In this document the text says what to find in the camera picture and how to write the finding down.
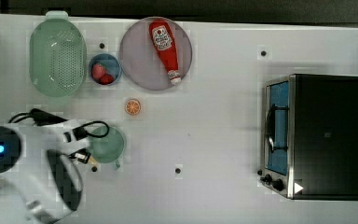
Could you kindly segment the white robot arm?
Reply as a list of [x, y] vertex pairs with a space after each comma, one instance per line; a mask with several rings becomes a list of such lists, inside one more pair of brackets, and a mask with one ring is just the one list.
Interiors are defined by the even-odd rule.
[[53, 224], [77, 210], [83, 181], [70, 156], [90, 146], [78, 127], [0, 126], [0, 224]]

